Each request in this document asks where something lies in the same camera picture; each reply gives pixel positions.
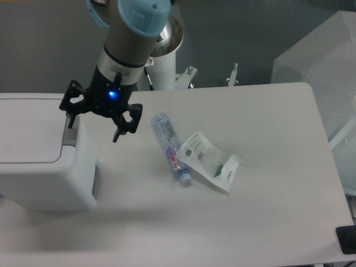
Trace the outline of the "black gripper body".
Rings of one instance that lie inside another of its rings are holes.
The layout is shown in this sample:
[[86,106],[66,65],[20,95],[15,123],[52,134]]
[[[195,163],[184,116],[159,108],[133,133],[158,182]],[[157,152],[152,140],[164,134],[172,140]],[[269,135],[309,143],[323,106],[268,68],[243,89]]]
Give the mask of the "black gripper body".
[[135,87],[135,83],[132,85],[114,83],[96,67],[86,91],[86,104],[91,107],[91,112],[103,117],[111,117],[110,110],[113,114],[120,115],[129,111],[131,105],[128,102]]

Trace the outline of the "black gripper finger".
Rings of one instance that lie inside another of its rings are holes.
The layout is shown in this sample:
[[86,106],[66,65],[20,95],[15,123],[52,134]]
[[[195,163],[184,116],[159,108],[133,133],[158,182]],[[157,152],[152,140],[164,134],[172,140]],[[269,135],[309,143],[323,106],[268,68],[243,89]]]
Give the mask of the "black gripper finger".
[[72,128],[77,115],[87,113],[87,89],[83,88],[76,80],[71,80],[59,105],[59,109],[66,112],[69,118],[68,128]]
[[[135,133],[137,131],[139,122],[142,116],[143,105],[140,103],[127,104],[125,107],[114,110],[112,113],[112,120],[117,129],[113,135],[112,142],[117,142],[121,135]],[[130,121],[126,121],[124,113],[128,112],[131,117]]]

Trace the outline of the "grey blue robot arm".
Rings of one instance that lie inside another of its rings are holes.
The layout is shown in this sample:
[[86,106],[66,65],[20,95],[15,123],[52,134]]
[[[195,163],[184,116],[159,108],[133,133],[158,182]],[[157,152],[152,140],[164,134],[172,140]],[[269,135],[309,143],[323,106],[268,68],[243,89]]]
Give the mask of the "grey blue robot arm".
[[87,112],[111,118],[113,136],[135,133],[143,105],[129,103],[137,82],[169,22],[173,1],[86,1],[93,20],[108,33],[91,82],[87,88],[71,80],[59,105],[67,127]]

